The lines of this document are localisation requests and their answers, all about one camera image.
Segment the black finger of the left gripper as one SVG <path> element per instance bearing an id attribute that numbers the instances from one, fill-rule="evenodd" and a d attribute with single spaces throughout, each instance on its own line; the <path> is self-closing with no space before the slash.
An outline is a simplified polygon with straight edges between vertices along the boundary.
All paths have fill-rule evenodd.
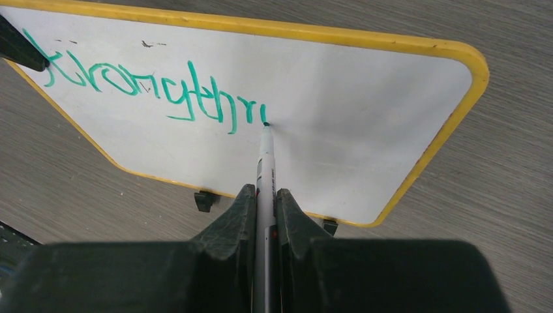
<path id="1" fill-rule="evenodd" d="M 50 62 L 6 18 L 1 16 L 1 57 L 37 72 Z"/>

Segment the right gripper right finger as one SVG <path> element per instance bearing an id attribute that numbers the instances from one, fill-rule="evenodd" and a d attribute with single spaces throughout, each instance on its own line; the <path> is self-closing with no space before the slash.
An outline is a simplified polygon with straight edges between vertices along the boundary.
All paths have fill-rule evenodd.
<path id="1" fill-rule="evenodd" d="M 321 265 L 315 244 L 331 236 L 301 210 L 286 188 L 276 194 L 276 219 L 283 311 L 322 312 Z"/>

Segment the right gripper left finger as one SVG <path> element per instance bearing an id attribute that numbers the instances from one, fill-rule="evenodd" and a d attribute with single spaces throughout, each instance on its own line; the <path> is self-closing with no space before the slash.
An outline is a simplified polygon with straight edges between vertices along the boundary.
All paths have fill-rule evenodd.
<path id="1" fill-rule="evenodd" d="M 192 312 L 250 312 L 256 238 L 256 189 L 245 184 L 229 208 L 195 236 Z"/>

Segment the white marker pen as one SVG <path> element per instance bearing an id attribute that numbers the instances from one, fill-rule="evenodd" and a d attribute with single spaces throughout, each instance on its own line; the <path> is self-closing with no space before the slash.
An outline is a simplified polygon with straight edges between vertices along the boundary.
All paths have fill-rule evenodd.
<path id="1" fill-rule="evenodd" d="M 256 252 L 253 312 L 281 312 L 275 156 L 271 127 L 264 122 L 256 178 Z"/>

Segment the yellow framed whiteboard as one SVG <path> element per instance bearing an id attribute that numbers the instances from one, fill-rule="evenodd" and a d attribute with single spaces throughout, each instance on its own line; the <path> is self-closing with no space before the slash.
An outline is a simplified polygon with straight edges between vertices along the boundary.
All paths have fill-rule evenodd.
<path id="1" fill-rule="evenodd" d="M 380 224 L 484 93 L 463 42 L 84 1 L 2 1 L 14 69 L 113 165 L 234 197 L 263 124 L 303 211 Z"/>

